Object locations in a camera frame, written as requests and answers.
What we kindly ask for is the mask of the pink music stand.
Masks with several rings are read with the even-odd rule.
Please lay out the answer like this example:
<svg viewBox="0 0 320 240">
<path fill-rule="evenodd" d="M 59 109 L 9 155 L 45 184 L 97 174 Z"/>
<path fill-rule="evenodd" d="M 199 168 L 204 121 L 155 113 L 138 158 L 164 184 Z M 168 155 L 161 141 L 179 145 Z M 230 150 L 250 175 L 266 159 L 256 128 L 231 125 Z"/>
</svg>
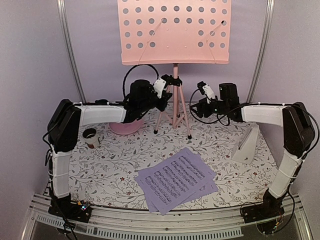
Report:
<svg viewBox="0 0 320 240">
<path fill-rule="evenodd" d="M 119 0 L 123 65 L 229 63 L 229 0 Z"/>
</svg>

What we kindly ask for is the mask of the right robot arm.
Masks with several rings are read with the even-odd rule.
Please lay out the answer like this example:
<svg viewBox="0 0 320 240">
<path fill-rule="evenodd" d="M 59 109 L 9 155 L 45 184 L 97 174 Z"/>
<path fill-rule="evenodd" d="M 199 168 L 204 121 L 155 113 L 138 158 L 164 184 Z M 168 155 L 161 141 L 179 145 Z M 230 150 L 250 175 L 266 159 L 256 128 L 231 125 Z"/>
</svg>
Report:
<svg viewBox="0 0 320 240">
<path fill-rule="evenodd" d="M 203 81 L 197 84 L 204 98 L 189 105 L 191 115 L 200 121 L 215 114 L 217 122 L 224 117 L 238 123 L 269 124 L 283 129 L 283 157 L 271 186 L 263 196 L 258 213 L 269 218 L 278 210 L 278 203 L 295 181 L 308 153 L 318 144 L 320 128 L 302 102 L 241 103 L 234 83 L 219 84 L 216 96 Z"/>
</svg>

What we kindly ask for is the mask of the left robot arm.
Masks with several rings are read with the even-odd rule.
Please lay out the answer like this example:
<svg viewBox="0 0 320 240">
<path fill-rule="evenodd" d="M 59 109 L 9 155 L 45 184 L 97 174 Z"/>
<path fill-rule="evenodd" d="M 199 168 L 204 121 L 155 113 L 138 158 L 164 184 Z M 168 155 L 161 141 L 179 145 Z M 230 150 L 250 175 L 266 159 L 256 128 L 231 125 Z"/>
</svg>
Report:
<svg viewBox="0 0 320 240">
<path fill-rule="evenodd" d="M 130 86 L 130 92 L 123 101 L 99 100 L 95 103 L 75 103 L 63 99 L 55 110 L 47 127 L 51 151 L 50 179 L 53 195 L 58 198 L 55 209 L 63 216 L 74 213 L 74 205 L 65 199 L 69 191 L 69 161 L 77 145 L 79 129 L 83 126 L 117 123 L 129 124 L 138 121 L 151 109 L 164 111 L 172 94 L 165 91 L 167 74 L 153 84 L 139 79 Z"/>
</svg>

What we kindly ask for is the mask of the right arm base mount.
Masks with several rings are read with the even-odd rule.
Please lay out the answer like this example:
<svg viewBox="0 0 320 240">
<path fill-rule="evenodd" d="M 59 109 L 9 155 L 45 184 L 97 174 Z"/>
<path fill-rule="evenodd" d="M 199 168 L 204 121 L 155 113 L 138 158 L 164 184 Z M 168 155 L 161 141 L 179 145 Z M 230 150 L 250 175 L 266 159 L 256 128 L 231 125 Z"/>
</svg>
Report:
<svg viewBox="0 0 320 240">
<path fill-rule="evenodd" d="M 285 210 L 282 206 L 270 206 L 268 203 L 254 203 L 251 201 L 244 202 L 240 207 L 240 215 L 245 223 L 252 223 L 270 218 L 282 216 Z"/>
</svg>

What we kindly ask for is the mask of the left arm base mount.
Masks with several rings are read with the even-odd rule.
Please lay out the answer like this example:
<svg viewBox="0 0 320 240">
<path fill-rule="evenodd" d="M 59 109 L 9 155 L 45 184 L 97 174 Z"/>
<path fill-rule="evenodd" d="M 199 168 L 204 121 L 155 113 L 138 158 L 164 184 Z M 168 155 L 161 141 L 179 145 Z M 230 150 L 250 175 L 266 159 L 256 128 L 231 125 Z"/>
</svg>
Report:
<svg viewBox="0 0 320 240">
<path fill-rule="evenodd" d="M 71 200 L 71 196 L 62 198 L 53 197 L 50 201 L 48 213 L 58 217 L 64 217 L 67 220 L 88 223 L 92 214 L 92 208 L 83 200 L 80 204 Z"/>
</svg>

